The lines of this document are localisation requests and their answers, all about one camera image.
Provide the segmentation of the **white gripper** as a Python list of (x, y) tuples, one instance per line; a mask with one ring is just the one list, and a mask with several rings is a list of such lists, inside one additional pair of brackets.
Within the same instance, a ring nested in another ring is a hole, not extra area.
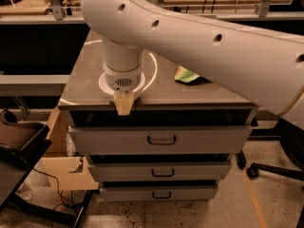
[(130, 114), (134, 103), (134, 90), (141, 82), (142, 69), (137, 67), (128, 71), (117, 71), (104, 65), (104, 76), (106, 84), (114, 92), (114, 104), (119, 116), (127, 116)]

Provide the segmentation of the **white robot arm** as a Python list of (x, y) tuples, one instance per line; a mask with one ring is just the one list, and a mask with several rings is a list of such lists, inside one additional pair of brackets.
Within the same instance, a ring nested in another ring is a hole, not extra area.
[(304, 43), (293, 35), (171, 12), (145, 0), (82, 0), (112, 84), (147, 49), (304, 128)]

